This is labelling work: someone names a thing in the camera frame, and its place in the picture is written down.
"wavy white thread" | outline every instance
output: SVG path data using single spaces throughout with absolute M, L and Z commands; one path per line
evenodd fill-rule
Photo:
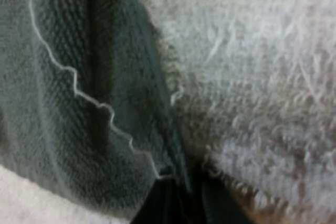
M 111 119 L 110 119 L 110 127 L 111 129 L 116 133 L 118 134 L 119 136 L 123 137 L 125 140 L 128 141 L 129 143 L 129 148 L 131 150 L 131 152 L 135 155 L 144 155 L 146 156 L 146 158 L 149 160 L 150 164 L 151 164 L 151 167 L 154 171 L 154 174 L 155 174 L 155 177 L 157 179 L 165 179 L 165 178 L 171 178 L 171 176 L 160 176 L 159 172 L 156 170 L 156 167 L 155 167 L 155 163 L 154 163 L 154 160 L 153 160 L 153 157 L 152 157 L 152 154 L 149 152 L 149 151 L 140 151 L 140 150 L 136 150 L 133 146 L 133 137 L 122 131 L 121 129 L 119 129 L 118 127 L 115 126 L 113 120 L 114 120 L 114 116 L 115 116 L 115 112 L 114 112 L 114 109 L 112 108 L 111 105 L 107 104 L 107 103 L 100 103 L 98 100 L 96 100 L 95 98 L 85 94 L 83 91 L 79 90 L 77 88 L 77 79 L 78 79 L 78 73 L 77 73 L 77 70 L 73 67 L 70 67 L 70 66 L 64 66 L 62 64 L 60 64 L 54 57 L 53 53 L 52 53 L 52 50 L 50 48 L 50 46 L 48 45 L 48 43 L 43 39 L 38 27 L 37 27 L 37 24 L 36 24 L 36 17 L 35 17 L 35 13 L 33 11 L 33 0 L 29 0 L 29 12 L 30 12 L 30 15 L 31 15 L 31 18 L 32 18 L 32 26 L 33 26 L 33 30 L 34 32 L 36 33 L 38 39 L 42 42 L 42 44 L 46 47 L 47 51 L 48 51 L 48 54 L 49 54 L 49 57 L 52 61 L 52 63 L 58 67 L 61 71 L 69 71 L 72 73 L 73 77 L 74 77 L 74 84 L 73 84 L 73 92 L 74 92 L 74 95 L 75 96 L 79 96 L 79 97 L 82 97 L 83 99 L 85 99 L 86 101 L 94 104 L 96 107 L 98 108 L 105 108 L 107 109 L 109 112 L 110 112 L 110 115 L 111 115 Z

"gray towel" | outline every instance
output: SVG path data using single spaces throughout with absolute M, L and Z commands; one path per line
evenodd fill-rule
M 138 0 L 0 0 L 0 163 L 115 215 L 143 203 L 151 158 L 189 188 L 153 45 Z

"terry cloth fabric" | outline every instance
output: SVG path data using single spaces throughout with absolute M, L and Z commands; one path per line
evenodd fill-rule
M 114 215 L 155 170 L 189 190 L 153 45 L 139 0 L 0 0 L 0 163 Z

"fluffy white fabric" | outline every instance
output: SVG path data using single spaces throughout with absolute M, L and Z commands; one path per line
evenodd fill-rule
M 336 212 L 336 0 L 144 4 L 190 152 L 209 145 L 221 173 Z
M 0 220 L 3 224 L 126 224 L 60 198 L 0 166 Z

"black fabric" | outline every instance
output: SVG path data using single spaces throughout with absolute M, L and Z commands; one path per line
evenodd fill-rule
M 175 181 L 157 180 L 131 224 L 253 224 L 223 183 L 198 174 L 188 195 Z

